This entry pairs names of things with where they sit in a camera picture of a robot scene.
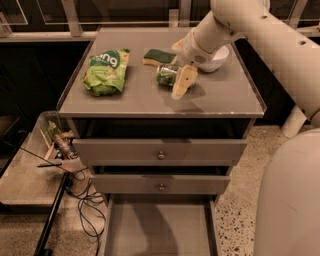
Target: green snack bag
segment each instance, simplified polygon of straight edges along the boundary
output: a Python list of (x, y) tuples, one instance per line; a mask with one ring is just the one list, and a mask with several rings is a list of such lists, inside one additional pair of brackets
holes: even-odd
[(94, 96), (122, 92), (129, 52), (128, 49), (109, 50), (90, 57), (90, 67), (81, 79), (86, 89)]

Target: sponge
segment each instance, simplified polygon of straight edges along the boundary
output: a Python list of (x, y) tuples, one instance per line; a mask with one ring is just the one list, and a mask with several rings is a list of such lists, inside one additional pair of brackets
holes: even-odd
[(144, 55), (142, 63), (144, 65), (153, 65), (158, 67), (162, 64), (174, 64), (176, 60), (177, 55), (174, 53), (151, 49)]

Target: drawer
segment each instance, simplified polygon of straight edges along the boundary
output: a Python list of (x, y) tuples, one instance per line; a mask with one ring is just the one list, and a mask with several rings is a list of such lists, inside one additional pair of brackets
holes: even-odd
[(112, 194), (222, 194), (229, 176), (197, 175), (115, 175), (92, 176), (92, 183), (100, 193)]
[(88, 166), (236, 165), (247, 145), (243, 139), (75, 139)]

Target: open drawer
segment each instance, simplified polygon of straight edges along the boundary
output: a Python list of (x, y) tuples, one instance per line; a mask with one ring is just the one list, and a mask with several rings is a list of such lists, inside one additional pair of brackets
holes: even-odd
[(247, 145), (243, 139), (75, 139), (83, 164), (189, 166), (236, 165)]
[(213, 200), (112, 194), (103, 254), (219, 256)]

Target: cabinet top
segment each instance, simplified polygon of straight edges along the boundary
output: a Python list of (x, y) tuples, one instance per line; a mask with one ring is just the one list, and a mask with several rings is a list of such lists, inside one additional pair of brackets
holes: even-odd
[[(195, 84), (180, 100), (156, 81), (157, 68), (143, 65), (150, 49), (173, 52), (171, 46), (190, 28), (102, 28), (59, 109), (63, 117), (122, 118), (260, 118), (265, 106), (231, 45), (225, 64), (213, 73), (199, 71)], [(81, 78), (89, 57), (107, 50), (130, 50), (121, 94), (95, 97)]]

